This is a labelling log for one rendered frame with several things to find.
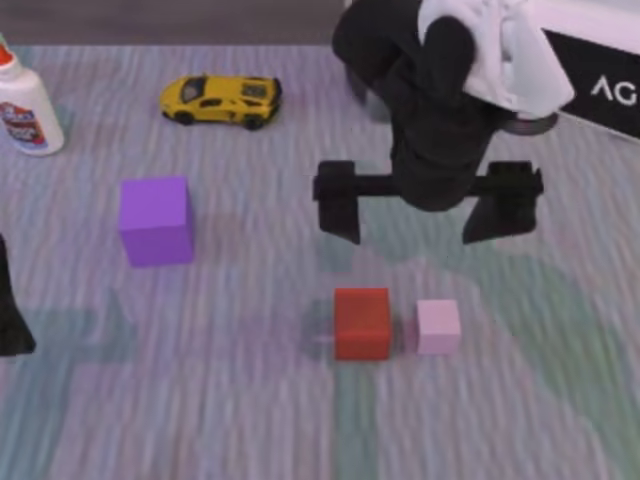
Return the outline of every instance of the orange bottle cap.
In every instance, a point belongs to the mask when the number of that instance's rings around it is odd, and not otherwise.
[[[0,65],[7,65],[13,60],[13,54],[0,43]]]

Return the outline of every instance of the block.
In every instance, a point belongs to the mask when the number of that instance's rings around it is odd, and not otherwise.
[[[187,179],[123,181],[118,229],[132,267],[191,263],[193,210]]]
[[[447,355],[458,349],[461,338],[458,305],[454,300],[418,301],[418,353]]]
[[[335,359],[379,361],[391,355],[391,305],[386,288],[337,288]]]

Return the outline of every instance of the white glue bottle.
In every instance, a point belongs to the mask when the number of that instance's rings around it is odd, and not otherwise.
[[[16,147],[44,156],[64,145],[64,133],[40,76],[0,43],[0,120]]]

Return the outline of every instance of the glue bottle label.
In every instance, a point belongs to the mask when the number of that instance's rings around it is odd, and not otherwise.
[[[22,148],[28,150],[47,148],[47,140],[31,110],[11,103],[0,103],[0,119],[4,122],[9,136]]]

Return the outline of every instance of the toy car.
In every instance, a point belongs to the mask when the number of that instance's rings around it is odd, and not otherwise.
[[[259,130],[280,109],[277,78],[200,75],[181,77],[160,96],[163,116],[181,125],[223,122]]]

